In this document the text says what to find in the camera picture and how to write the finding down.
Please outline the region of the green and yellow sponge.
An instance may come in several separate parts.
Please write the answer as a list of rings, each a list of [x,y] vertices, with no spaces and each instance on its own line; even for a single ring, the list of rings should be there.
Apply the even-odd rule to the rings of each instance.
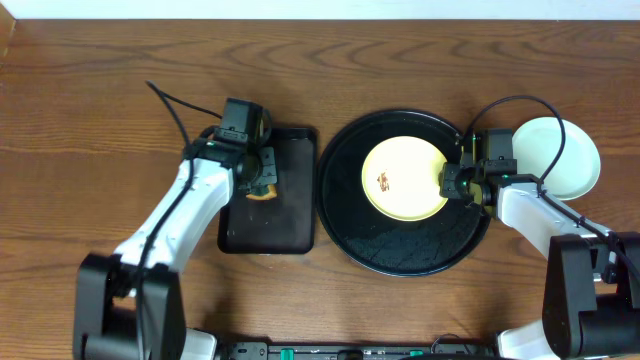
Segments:
[[[267,201],[276,197],[277,190],[274,184],[253,187],[246,194],[247,199],[254,201]]]

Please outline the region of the yellow plate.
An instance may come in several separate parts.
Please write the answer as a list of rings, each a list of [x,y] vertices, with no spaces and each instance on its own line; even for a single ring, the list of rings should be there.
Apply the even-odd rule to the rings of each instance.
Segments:
[[[444,154],[424,139],[389,138],[366,156],[362,187],[369,202],[384,215],[405,222],[424,220],[447,202],[438,182],[445,162]]]

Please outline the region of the light blue plate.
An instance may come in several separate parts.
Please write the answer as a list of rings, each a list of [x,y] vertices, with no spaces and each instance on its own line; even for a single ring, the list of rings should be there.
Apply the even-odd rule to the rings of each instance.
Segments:
[[[562,201],[577,199],[597,183],[601,159],[593,140],[577,125],[564,120],[565,146],[544,180],[548,191]],[[555,117],[539,117],[520,126],[513,135],[513,154],[519,174],[540,178],[557,155],[561,130]]]

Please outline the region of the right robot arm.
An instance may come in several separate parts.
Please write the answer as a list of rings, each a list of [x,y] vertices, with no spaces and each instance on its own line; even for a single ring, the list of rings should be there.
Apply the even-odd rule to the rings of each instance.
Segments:
[[[498,336],[514,359],[602,359],[639,351],[639,235],[596,224],[515,162],[446,163],[441,196],[464,200],[528,240],[547,260],[539,321]]]

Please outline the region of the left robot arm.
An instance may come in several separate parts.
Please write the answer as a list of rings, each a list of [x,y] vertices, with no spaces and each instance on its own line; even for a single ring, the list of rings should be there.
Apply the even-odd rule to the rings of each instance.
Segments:
[[[198,140],[143,225],[76,278],[76,359],[212,359],[215,336],[186,325],[180,275],[213,218],[242,190],[272,189],[273,148]]]

